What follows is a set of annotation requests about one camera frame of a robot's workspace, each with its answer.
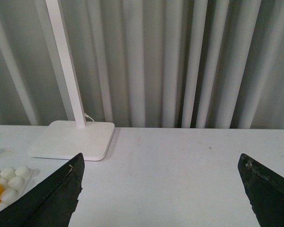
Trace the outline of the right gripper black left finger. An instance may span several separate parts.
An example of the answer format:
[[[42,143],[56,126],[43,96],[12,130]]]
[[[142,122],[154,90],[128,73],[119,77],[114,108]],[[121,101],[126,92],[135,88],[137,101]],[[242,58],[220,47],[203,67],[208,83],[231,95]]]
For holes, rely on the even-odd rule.
[[[0,227],[67,227],[82,191],[78,153],[20,199],[0,211]]]

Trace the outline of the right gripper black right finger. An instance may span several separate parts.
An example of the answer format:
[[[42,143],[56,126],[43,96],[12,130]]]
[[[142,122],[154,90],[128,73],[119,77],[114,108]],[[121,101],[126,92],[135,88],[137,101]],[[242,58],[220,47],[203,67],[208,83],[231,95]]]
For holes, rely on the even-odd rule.
[[[284,227],[284,178],[242,153],[238,171],[262,227]]]

